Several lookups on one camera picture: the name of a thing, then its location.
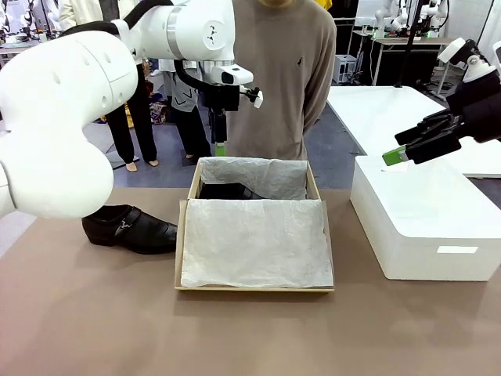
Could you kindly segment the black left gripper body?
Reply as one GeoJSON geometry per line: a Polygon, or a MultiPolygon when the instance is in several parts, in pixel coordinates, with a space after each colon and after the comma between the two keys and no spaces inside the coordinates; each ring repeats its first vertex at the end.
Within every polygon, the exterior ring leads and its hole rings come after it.
{"type": "Polygon", "coordinates": [[[199,90],[199,97],[204,107],[212,110],[238,111],[240,87],[234,85],[210,85],[199,90]]]}

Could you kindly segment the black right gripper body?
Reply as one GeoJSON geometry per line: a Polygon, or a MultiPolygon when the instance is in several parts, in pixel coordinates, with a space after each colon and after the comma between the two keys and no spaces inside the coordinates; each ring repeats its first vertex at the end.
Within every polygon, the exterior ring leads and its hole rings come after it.
{"type": "Polygon", "coordinates": [[[497,70],[470,82],[461,82],[446,98],[458,118],[456,136],[477,143],[500,140],[500,79],[497,70]]]}

